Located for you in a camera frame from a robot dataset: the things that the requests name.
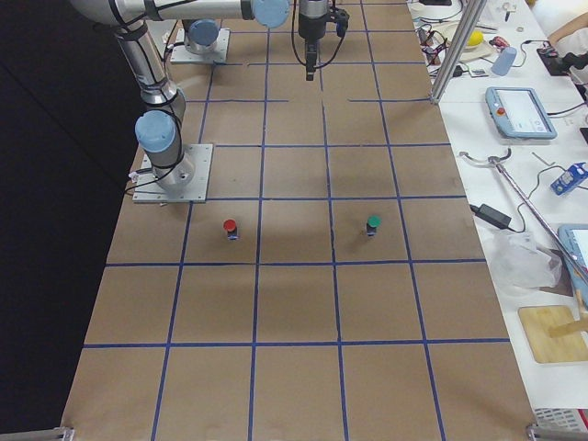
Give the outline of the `green push button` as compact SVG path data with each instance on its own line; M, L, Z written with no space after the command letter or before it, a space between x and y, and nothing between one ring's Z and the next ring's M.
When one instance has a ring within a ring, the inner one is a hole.
M366 234L368 237L373 237L378 233L378 228L381 224L381 218L378 215L371 215L366 221Z

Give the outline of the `red push button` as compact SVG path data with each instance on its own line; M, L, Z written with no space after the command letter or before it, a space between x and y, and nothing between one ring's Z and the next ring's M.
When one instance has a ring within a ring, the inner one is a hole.
M223 230L230 241L239 239L238 224L235 219L227 219L223 222Z

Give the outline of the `yellow ball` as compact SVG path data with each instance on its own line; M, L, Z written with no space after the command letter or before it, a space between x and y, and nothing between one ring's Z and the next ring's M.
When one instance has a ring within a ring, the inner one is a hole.
M481 45L481 43L483 41L484 41L483 33L481 31L474 30L471 32L471 34L469 36L469 39L467 41L467 46L469 48L477 47L477 46Z

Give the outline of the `translucent blue cup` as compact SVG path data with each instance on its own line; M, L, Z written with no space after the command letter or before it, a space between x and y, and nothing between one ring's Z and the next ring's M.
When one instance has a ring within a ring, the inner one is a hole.
M492 75L499 77L506 76L515 63L516 55L516 48L512 46L505 47L492 64Z

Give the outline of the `metal reacher stick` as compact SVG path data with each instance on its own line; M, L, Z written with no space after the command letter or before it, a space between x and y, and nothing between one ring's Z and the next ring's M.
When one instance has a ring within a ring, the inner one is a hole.
M551 240L556 244L557 248L561 251L566 261L572 266L573 273L580 277L583 282L587 282L587 269L580 264L580 258L571 252L563 241L559 238L555 230L548 224L543 215L538 211L537 207L533 204L531 199L526 195L523 189L515 182L513 177L509 174L505 166L503 165L512 155L512 149L507 148L505 155L489 156L485 160L476 159L465 151L458 153L459 156L465 157L470 162L477 164L480 167L495 168L500 175L504 177L508 185L513 191L521 198L525 206L531 211L537 222L541 225L543 230L548 234Z

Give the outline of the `blue teach pendant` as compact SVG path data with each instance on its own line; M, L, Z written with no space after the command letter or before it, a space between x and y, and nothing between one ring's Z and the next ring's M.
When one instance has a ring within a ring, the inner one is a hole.
M572 268L572 275L578 281L587 284L587 225L563 224L558 228L558 237L571 255L568 268Z
M498 133L509 140L551 141L558 133L531 87L488 87L485 102Z

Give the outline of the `black power adapter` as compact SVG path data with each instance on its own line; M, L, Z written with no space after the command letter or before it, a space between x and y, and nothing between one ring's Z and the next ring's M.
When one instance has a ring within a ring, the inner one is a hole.
M481 204L479 207L477 207L474 211L474 214L483 221L486 221L487 223L501 230L507 229L512 220L506 214L486 204Z

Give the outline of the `blue small carton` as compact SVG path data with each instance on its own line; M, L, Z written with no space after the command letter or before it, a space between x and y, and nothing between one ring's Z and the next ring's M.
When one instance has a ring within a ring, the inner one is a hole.
M587 179L586 162L569 166L555 181L550 184L551 190L558 196L570 193Z

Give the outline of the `clear plastic bag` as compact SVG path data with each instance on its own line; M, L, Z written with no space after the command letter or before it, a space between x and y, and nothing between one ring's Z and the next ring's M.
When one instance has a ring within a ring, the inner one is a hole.
M482 241L492 283L501 296L532 291L566 293L561 286L562 260L537 242L531 232L500 231Z

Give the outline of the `wooden cutting board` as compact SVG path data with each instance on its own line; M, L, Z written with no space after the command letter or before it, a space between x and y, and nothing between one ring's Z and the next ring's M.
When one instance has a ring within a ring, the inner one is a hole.
M587 316L575 320L567 306L524 307L518 311L533 358L539 364L587 360Z

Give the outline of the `aluminium frame post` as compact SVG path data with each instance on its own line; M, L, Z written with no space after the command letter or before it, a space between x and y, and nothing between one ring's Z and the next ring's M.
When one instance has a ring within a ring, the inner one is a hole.
M447 89L450 79L453 77L455 67L466 47L470 34L475 29L486 0L472 0L465 6L462 18L458 22L456 32L451 40L445 59L443 60L437 76L433 82L430 100L432 104L438 104Z

